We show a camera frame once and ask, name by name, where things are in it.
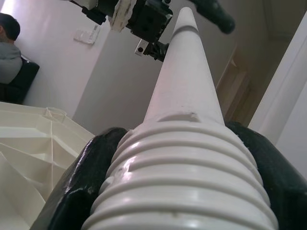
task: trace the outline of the robotic arm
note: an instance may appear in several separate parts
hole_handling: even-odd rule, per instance
[[[169,8],[171,0],[71,0],[82,7],[82,12],[98,24],[111,18],[112,29],[127,27],[141,41],[136,48],[138,55],[150,55],[154,59],[164,60],[168,44],[159,39],[173,17]],[[189,0],[196,6],[197,12],[216,24],[225,33],[231,33],[235,22],[217,0]]]

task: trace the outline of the dark hair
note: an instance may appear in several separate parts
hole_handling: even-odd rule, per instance
[[[0,25],[4,28],[8,39],[15,41],[20,33],[20,25],[12,16],[0,13]]]

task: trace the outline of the person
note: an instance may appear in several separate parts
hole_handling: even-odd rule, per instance
[[[9,84],[23,64],[20,50],[14,45],[19,33],[17,20],[0,13],[0,83]]]

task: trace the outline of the white plastic container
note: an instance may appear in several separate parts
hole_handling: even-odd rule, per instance
[[[242,141],[225,127],[189,8],[144,123],[121,140],[82,230],[276,230]]]
[[[0,230],[28,230],[93,137],[61,110],[0,103]]]

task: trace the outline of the white plastic pipe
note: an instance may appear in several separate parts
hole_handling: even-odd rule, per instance
[[[256,163],[224,126],[190,8],[143,124],[119,143],[83,230],[276,230]]]

